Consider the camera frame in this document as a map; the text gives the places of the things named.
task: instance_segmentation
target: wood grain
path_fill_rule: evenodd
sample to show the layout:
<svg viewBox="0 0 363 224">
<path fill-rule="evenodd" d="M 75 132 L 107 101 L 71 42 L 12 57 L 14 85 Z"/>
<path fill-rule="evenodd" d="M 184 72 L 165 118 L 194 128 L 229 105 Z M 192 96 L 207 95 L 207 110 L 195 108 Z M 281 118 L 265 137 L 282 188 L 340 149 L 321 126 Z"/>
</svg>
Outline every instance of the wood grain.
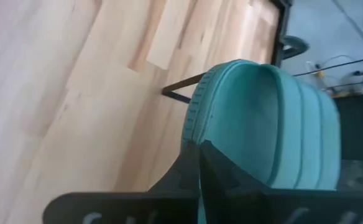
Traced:
<svg viewBox="0 0 363 224">
<path fill-rule="evenodd" d="M 269 62 L 277 20 L 266 0 L 0 0 L 0 223 L 40 223 L 67 192 L 149 189 L 187 109 L 161 87 Z"/>
</svg>

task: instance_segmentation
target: wooden floor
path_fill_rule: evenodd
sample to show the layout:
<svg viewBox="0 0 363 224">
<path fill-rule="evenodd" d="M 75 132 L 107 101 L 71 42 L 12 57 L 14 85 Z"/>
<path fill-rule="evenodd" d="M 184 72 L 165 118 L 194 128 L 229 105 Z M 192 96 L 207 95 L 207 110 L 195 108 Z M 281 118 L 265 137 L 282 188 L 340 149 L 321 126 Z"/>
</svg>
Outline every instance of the wooden floor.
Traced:
<svg viewBox="0 0 363 224">
<path fill-rule="evenodd" d="M 187 107 L 160 88 L 269 62 L 277 20 L 266 0 L 0 0 L 0 223 L 40 223 L 67 192 L 147 190 Z"/>
</svg>

